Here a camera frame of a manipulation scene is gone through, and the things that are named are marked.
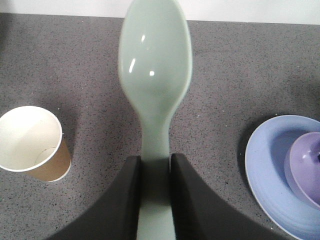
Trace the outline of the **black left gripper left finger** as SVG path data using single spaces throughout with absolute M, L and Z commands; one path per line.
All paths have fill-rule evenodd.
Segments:
M 129 156 L 107 191 L 89 210 L 49 240 L 135 240 L 140 206 L 139 156 Z

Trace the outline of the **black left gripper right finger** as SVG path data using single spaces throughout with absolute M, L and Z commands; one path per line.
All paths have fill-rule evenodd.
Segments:
M 281 240 L 217 195 L 182 153 L 171 156 L 170 195 L 179 240 Z

